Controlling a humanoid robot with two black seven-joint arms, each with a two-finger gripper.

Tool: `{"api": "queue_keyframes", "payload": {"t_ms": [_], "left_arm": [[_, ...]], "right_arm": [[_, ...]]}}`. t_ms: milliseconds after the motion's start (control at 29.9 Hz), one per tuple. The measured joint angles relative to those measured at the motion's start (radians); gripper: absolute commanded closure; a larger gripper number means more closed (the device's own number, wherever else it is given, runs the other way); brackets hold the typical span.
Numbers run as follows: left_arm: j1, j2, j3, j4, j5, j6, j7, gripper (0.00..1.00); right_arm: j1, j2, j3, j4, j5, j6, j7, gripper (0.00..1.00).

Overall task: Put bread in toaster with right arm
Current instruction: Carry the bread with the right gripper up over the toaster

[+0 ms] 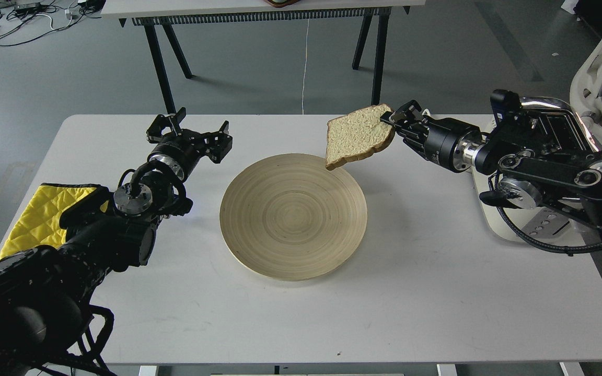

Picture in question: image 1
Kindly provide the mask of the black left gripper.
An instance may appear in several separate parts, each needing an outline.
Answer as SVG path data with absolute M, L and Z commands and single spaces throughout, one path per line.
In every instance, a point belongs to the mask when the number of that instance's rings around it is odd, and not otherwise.
M 224 121 L 217 131 L 200 134 L 181 128 L 184 117 L 186 108 L 173 114 L 159 114 L 147 129 L 147 141 L 157 144 L 147 161 L 158 160 L 166 164 L 181 181 L 189 178 L 203 157 L 220 164 L 233 145 L 229 121 Z

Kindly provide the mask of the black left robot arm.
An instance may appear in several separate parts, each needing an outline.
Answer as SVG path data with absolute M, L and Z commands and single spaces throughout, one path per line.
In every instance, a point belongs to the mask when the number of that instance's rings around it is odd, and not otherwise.
M 58 246 L 36 245 L 0 260 L 0 375 L 24 375 L 50 364 L 111 375 L 102 351 L 114 314 L 91 304 L 110 272 L 145 266 L 160 222 L 184 216 L 193 202 L 184 182 L 203 157 L 220 163 L 233 139 L 218 131 L 183 129 L 186 110 L 158 115 L 147 130 L 155 145 L 147 161 L 126 170 L 115 191 L 99 186 L 63 211 L 67 236 Z

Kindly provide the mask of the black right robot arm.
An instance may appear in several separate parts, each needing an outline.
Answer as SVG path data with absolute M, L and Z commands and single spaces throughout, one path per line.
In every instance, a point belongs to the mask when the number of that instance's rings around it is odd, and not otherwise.
M 423 159 L 453 173 L 474 168 L 488 177 L 482 203 L 495 207 L 523 241 L 554 254 L 602 250 L 602 148 L 566 102 L 491 93 L 495 126 L 489 133 L 468 122 L 423 114 L 415 100 L 389 110 L 381 121 Z M 539 241 L 518 228 L 505 212 L 549 208 L 599 234 L 600 242 L 560 246 Z

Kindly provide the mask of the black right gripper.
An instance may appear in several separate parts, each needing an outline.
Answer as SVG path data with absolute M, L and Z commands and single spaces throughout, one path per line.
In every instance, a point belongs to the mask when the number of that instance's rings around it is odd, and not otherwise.
M 423 159 L 453 173 L 461 173 L 471 165 L 470 160 L 464 158 L 465 149 L 482 143 L 482 133 L 477 126 L 452 117 L 427 117 L 416 100 L 385 112 L 380 121 L 393 126 L 403 143 Z

